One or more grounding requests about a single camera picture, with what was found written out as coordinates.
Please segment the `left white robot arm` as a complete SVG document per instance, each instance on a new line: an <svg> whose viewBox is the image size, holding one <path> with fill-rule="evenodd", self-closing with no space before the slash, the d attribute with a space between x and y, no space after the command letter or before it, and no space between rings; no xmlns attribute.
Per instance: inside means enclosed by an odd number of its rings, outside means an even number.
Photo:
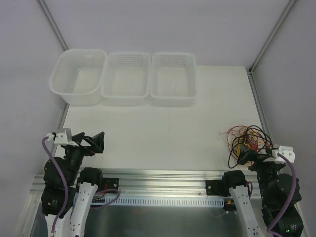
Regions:
<svg viewBox="0 0 316 237"><path fill-rule="evenodd" d="M49 133L42 140L49 156L44 166L42 213L49 237L82 237L94 195L103 189L102 171L80 169L85 157L104 151L104 133L93 137L70 129Z"/></svg>

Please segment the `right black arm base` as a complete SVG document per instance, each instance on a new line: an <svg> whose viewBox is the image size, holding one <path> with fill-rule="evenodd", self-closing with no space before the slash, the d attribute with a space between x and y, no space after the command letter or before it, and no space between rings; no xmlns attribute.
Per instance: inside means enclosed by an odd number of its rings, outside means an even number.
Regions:
<svg viewBox="0 0 316 237"><path fill-rule="evenodd" d="M227 196L221 180L206 180L205 189L208 196Z"/></svg>

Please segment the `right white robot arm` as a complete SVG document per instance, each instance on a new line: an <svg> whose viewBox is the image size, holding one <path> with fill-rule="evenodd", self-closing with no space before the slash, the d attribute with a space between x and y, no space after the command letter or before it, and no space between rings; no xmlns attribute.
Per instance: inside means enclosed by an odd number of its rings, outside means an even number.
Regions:
<svg viewBox="0 0 316 237"><path fill-rule="evenodd" d="M249 170L257 174L267 233L275 237L299 237L304 224L295 208L295 204L302 197L299 193L299 179L293 167L293 148L267 148L266 152L261 154L242 144L237 162L244 165L248 161L253 163ZM221 179L221 195L233 198L245 234L262 236L252 207L246 202L250 197L250 190L242 171L224 173Z"/></svg>

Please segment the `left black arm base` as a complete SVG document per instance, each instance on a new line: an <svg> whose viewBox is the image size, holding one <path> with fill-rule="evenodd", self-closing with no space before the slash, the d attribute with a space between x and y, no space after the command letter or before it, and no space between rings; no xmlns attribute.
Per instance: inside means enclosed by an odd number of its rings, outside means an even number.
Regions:
<svg viewBox="0 0 316 237"><path fill-rule="evenodd" d="M102 190L107 194L116 194L119 190L119 178L103 178Z"/></svg>

